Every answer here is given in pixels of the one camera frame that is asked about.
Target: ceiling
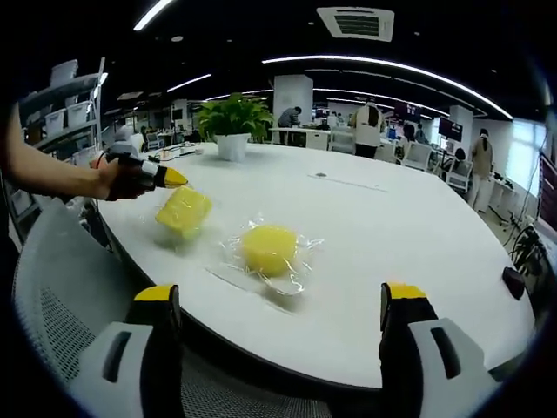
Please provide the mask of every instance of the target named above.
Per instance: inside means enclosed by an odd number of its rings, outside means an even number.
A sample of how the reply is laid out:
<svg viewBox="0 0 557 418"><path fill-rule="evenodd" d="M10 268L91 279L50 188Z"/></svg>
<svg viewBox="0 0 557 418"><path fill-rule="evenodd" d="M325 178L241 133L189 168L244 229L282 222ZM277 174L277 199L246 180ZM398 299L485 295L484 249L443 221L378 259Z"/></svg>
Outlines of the ceiling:
<svg viewBox="0 0 557 418"><path fill-rule="evenodd" d="M275 57L338 55L418 67L477 91L516 118L543 119L545 108L536 74L550 83L557 74L542 46L550 35L550 26L544 23L549 17L527 5L519 10L475 0L466 2L466 8L448 3L439 7L438 2L428 0L372 4L359 0L282 0L273 4L175 0L145 29L133 31L154 3L156 0L102 0L88 12L78 2L65 0L34 6L34 17L27 25L33 36L24 49L34 51L29 54L32 65L26 71L30 89L44 88L50 67L65 59L78 58L80 73L86 73L97 71L99 58L106 57L105 111L131 109L137 101L157 106L175 98L202 100L233 91L271 89L275 75L305 72L317 88L375 93L441 111L460 104L477 116L506 119L453 85L392 66L336 60L261 64ZM392 42L332 37L316 11L326 6L394 11ZM175 36L184 39L173 43ZM210 78L166 93L208 73ZM137 100L117 101L120 94L129 91L144 94ZM163 95L149 98L153 92ZM326 101L329 97L357 96L316 91L314 97L315 101ZM392 104L388 99L379 101Z"/></svg>

